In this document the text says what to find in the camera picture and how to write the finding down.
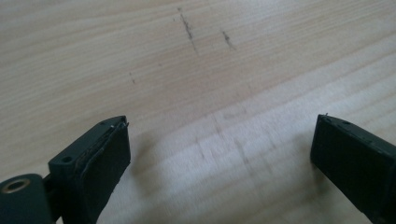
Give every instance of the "screw hole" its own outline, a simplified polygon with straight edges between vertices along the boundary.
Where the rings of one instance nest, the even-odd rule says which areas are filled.
[[[2,192],[3,193],[17,192],[21,189],[26,188],[29,184],[30,184],[29,179],[17,179],[5,185],[2,189]]]
[[[64,157],[64,158],[62,159],[62,162],[70,162],[71,160],[72,160],[71,157]]]

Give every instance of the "black plastic part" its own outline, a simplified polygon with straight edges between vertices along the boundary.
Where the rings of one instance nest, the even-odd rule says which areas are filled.
[[[104,120],[49,162],[65,224],[95,223],[131,160],[126,118]]]
[[[52,220],[56,221],[62,213],[62,195],[61,192],[55,188],[50,175],[47,175],[43,181],[47,192],[47,198],[49,200]]]
[[[311,161],[373,223],[396,223],[396,146],[319,115]]]
[[[15,176],[1,183],[0,190],[0,223],[52,223],[40,175]]]

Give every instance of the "metal ring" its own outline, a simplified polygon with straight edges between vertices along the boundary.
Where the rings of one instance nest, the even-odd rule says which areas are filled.
[[[14,193],[17,192],[21,189],[26,188],[28,185],[30,184],[30,180],[29,179],[16,179],[14,181],[9,182],[8,184],[6,184],[1,191],[3,193]]]

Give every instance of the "light wood grain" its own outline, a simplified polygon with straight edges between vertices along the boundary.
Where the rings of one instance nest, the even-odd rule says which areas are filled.
[[[396,2],[0,2],[0,177],[126,115],[98,223],[369,223],[309,161],[329,113],[396,144]]]

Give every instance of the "black bracket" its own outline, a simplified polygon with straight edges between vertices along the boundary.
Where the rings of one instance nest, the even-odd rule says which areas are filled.
[[[396,146],[319,115],[311,161],[373,223],[396,223]]]
[[[49,161],[49,175],[0,184],[1,223],[96,223],[131,160],[124,116],[106,119]]]

